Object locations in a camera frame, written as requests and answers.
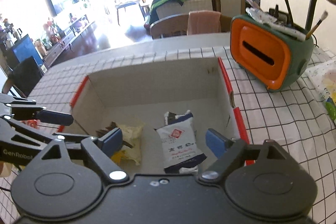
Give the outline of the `silver black snack packet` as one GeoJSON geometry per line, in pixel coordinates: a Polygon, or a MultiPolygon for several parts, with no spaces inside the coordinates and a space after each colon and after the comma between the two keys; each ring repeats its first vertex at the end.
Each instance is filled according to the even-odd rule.
{"type": "Polygon", "coordinates": [[[165,125],[156,128],[162,143],[163,168],[168,174],[197,173],[207,157],[198,148],[194,116],[190,110],[184,114],[166,112],[165,125]]]}

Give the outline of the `brown chocolate bar wrapper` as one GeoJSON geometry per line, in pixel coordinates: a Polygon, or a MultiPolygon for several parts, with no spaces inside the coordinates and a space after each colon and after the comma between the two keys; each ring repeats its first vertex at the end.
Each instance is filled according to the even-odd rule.
{"type": "MultiPolygon", "coordinates": [[[[109,126],[107,126],[106,128],[101,128],[99,130],[96,130],[96,133],[98,135],[98,137],[103,137],[105,134],[107,134],[108,132],[112,131],[113,129],[118,128],[117,124],[115,122],[111,122],[109,126]]],[[[129,142],[123,140],[122,141],[122,145],[127,146],[129,148],[133,148],[133,145],[130,144],[129,142]]]]}

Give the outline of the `pale yellow snack packet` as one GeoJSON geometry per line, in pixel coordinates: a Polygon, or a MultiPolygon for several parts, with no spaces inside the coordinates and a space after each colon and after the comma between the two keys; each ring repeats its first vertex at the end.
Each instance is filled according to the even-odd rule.
{"type": "Polygon", "coordinates": [[[122,145],[120,151],[117,151],[110,158],[117,165],[125,161],[134,161],[135,165],[141,164],[141,137],[143,132],[143,123],[137,126],[127,126],[116,124],[122,131],[123,141],[127,143],[122,145]]]}

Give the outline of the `black office chair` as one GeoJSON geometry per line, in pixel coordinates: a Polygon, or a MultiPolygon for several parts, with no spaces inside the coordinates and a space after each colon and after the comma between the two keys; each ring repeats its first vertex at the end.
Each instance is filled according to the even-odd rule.
{"type": "Polygon", "coordinates": [[[27,98],[43,76],[42,69],[31,56],[9,73],[2,93],[7,94],[11,88],[14,88],[21,97],[27,98]]]}

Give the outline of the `red cardboard box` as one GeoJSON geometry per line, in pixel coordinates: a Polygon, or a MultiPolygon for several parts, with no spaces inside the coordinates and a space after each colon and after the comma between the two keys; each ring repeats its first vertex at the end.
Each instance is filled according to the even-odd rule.
{"type": "Polygon", "coordinates": [[[156,129],[170,111],[194,116],[196,143],[206,155],[200,169],[216,159],[206,146],[206,131],[215,129],[227,138],[238,139],[238,121],[228,70],[219,57],[146,63],[95,72],[89,75],[71,114],[74,123],[66,133],[95,135],[112,122],[142,126],[141,162],[125,160],[121,167],[128,174],[163,172],[161,139],[156,129]]]}

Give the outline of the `orange green tissue holder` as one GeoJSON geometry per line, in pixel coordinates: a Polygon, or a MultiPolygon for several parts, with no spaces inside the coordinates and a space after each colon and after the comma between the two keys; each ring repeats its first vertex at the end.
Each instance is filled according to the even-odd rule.
{"type": "Polygon", "coordinates": [[[300,41],[248,15],[235,16],[231,21],[232,57],[270,91],[294,83],[305,72],[313,49],[312,38],[300,41]]]}

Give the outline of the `wooden chair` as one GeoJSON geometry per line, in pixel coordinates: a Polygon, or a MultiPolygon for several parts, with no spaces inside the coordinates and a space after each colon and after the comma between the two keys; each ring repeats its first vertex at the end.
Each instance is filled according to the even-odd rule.
{"type": "Polygon", "coordinates": [[[232,18],[217,11],[191,11],[167,16],[150,26],[152,39],[230,32],[232,18]]]}

